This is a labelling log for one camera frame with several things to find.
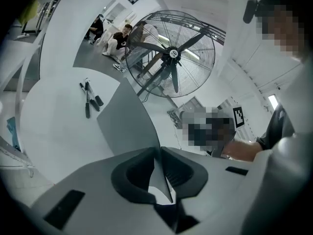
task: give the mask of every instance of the white desk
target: white desk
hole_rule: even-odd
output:
[[[0,94],[13,75],[22,66],[33,44],[6,40],[0,47]]]
[[[78,168],[113,156],[97,123],[99,112],[90,105],[79,83],[89,78],[104,105],[119,82],[98,71],[70,68],[39,80],[28,93],[21,113],[21,138],[33,165],[53,183]]]

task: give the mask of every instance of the hand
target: hand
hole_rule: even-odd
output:
[[[252,162],[260,151],[262,147],[258,142],[232,141],[224,147],[222,154],[236,160]]]

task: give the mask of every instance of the fluorescent light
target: fluorescent light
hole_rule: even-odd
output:
[[[164,37],[164,36],[162,36],[162,35],[159,35],[158,37],[163,38],[163,39],[165,39],[165,40],[167,40],[167,41],[170,41],[167,37]]]
[[[277,105],[278,105],[278,102],[277,102],[275,95],[269,96],[268,99],[269,99],[270,103],[272,104],[272,106],[275,110]]]
[[[200,60],[200,57],[198,57],[195,53],[191,52],[188,49],[186,49],[185,51],[188,52],[190,55],[194,56],[195,58],[197,58],[198,60]]]

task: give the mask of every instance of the yellow object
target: yellow object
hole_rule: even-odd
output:
[[[26,6],[24,11],[20,14],[18,18],[21,25],[24,25],[37,15],[38,6],[39,2],[37,0],[33,0],[31,3],[28,4],[28,6]]]

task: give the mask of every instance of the man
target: man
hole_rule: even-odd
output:
[[[261,0],[263,9],[255,15],[262,22],[263,34],[274,37],[281,49],[292,53],[292,57],[302,63],[309,56],[309,41],[303,28],[298,22],[303,18],[296,17],[287,6],[281,5],[280,0]],[[255,156],[263,151],[272,149],[283,137],[290,137],[294,133],[291,121],[282,107],[275,109],[266,132],[256,142],[233,141],[225,146],[223,154],[237,160],[253,161]]]
[[[100,20],[100,17],[103,17],[101,14],[99,14],[96,19],[93,21],[91,27],[89,28],[89,30],[87,31],[86,35],[85,35],[85,39],[89,39],[89,33],[92,32],[93,34],[95,34],[95,37],[93,40],[90,41],[90,44],[94,44],[94,42],[100,38],[103,34],[103,24]]]
[[[133,42],[144,42],[157,45],[158,43],[158,32],[157,29],[146,23],[145,21],[140,21],[137,28],[131,34],[131,41]],[[113,64],[113,67],[120,72],[124,72],[129,67],[138,63],[144,56],[146,56],[151,50],[141,47],[136,47],[132,50],[130,55],[125,59],[120,65]]]
[[[108,41],[108,49],[103,52],[102,55],[112,57],[119,64],[120,60],[125,54],[125,45],[128,39],[128,34],[132,30],[130,24],[126,24],[122,29],[122,32],[117,32],[113,37]]]

